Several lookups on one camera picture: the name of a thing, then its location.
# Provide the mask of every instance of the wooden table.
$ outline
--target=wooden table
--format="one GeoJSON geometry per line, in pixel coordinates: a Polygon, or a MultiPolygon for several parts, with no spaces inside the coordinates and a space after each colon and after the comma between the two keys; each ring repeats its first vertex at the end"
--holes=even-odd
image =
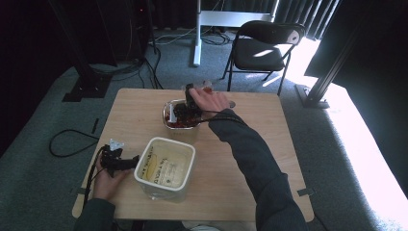
{"type": "MultiPolygon", "coordinates": [[[[309,196],[297,193],[305,189],[305,183],[278,96],[248,92],[225,94],[236,102],[234,111],[267,142],[282,171],[289,174],[295,202],[305,219],[312,220],[314,213],[309,196]]],[[[122,158],[130,159],[141,154],[152,138],[169,138],[162,120],[163,107],[169,100],[183,98],[181,90],[120,90],[96,150],[114,139],[125,143],[122,158]]],[[[208,124],[203,123],[193,146],[196,148],[196,162],[186,200],[181,203],[151,200],[130,174],[115,195],[115,217],[254,221],[256,204],[228,143],[219,141],[208,124]]],[[[84,196],[78,194],[72,210],[76,218],[81,214],[83,199],[84,196]]]]}

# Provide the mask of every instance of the sunlight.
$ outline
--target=sunlight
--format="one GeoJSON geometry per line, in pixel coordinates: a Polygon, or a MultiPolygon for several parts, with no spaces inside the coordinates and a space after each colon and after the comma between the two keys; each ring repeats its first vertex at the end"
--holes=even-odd
{"type": "Polygon", "coordinates": [[[331,107],[326,110],[327,115],[370,205],[371,215],[387,230],[407,230],[408,200],[369,128],[351,99],[344,97],[345,89],[332,84],[329,92],[331,107]]]}
{"type": "Polygon", "coordinates": [[[272,50],[265,50],[265,51],[262,51],[262,52],[260,52],[258,54],[255,54],[254,57],[262,57],[262,56],[265,56],[265,55],[267,55],[269,53],[272,53],[272,52],[273,52],[272,50]]]}
{"type": "Polygon", "coordinates": [[[247,73],[245,74],[245,78],[250,79],[250,78],[257,78],[257,77],[265,77],[265,73],[247,73]]]}
{"type": "Polygon", "coordinates": [[[264,83],[262,84],[262,87],[266,87],[266,86],[272,84],[273,82],[275,82],[276,80],[278,80],[278,79],[280,79],[280,78],[282,78],[282,76],[281,76],[281,75],[278,75],[278,76],[276,76],[275,78],[273,78],[273,79],[271,79],[271,80],[269,80],[269,81],[264,82],[264,83]]]}
{"type": "Polygon", "coordinates": [[[304,38],[292,51],[292,58],[285,79],[297,83],[297,79],[304,75],[307,66],[318,50],[319,45],[319,40],[304,38]]]}

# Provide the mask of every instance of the dark jacket sleeve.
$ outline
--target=dark jacket sleeve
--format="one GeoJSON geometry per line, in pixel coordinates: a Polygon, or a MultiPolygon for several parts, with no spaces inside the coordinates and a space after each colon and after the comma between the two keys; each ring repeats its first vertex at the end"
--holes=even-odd
{"type": "Polygon", "coordinates": [[[74,231],[110,231],[114,220],[115,205],[107,200],[94,198],[88,201],[78,217],[74,231]]]}
{"type": "Polygon", "coordinates": [[[232,110],[218,113],[209,126],[221,141],[231,145],[232,154],[256,201],[257,230],[307,230],[306,221],[294,202],[288,175],[282,173],[268,145],[232,110]]]}

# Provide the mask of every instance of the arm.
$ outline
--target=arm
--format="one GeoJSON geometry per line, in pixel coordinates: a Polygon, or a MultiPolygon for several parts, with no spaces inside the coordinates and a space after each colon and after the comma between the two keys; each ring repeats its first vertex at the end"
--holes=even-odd
{"type": "Polygon", "coordinates": [[[96,161],[97,175],[93,186],[93,199],[88,201],[82,214],[75,222],[74,230],[111,230],[114,220],[115,205],[110,202],[115,195],[119,183],[126,177],[130,170],[117,172],[111,177],[106,169],[100,164],[100,156],[96,161]]]}
{"type": "Polygon", "coordinates": [[[94,198],[88,201],[87,206],[75,222],[74,231],[110,231],[114,220],[115,205],[107,200],[94,198]]]}
{"type": "MultiPolygon", "coordinates": [[[[191,90],[191,96],[205,111],[204,117],[220,118],[228,114],[240,119],[229,109],[229,102],[222,93],[191,90]]],[[[281,172],[262,137],[255,130],[233,120],[214,120],[210,121],[209,126],[221,141],[230,144],[232,154],[252,191],[257,203],[257,229],[307,230],[304,217],[292,198],[288,176],[281,172]]]]}

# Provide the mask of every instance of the chair leg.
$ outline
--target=chair leg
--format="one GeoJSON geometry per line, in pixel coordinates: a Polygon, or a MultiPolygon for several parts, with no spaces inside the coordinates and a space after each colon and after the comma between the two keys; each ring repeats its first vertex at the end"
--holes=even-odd
{"type": "Polygon", "coordinates": [[[225,66],[224,74],[222,75],[222,78],[220,78],[220,79],[225,79],[225,74],[227,73],[228,66],[229,66],[230,64],[231,64],[231,54],[230,54],[229,57],[228,57],[228,62],[227,62],[227,65],[225,66]]]}
{"type": "Polygon", "coordinates": [[[273,71],[271,71],[271,72],[267,75],[267,77],[265,77],[262,81],[266,81],[272,73],[273,73],[273,71]]]}
{"type": "Polygon", "coordinates": [[[285,69],[283,70],[283,75],[282,75],[281,83],[280,83],[280,85],[279,85],[279,89],[278,89],[278,93],[277,93],[278,96],[280,95],[280,91],[282,90],[282,84],[283,84],[283,81],[285,80],[286,71],[288,70],[289,62],[290,62],[290,61],[291,61],[291,53],[288,54],[288,59],[286,60],[286,66],[285,66],[285,69]]]}
{"type": "Polygon", "coordinates": [[[228,88],[227,91],[231,90],[231,81],[232,81],[232,62],[230,63],[230,71],[229,71],[229,77],[228,77],[228,88]]]}

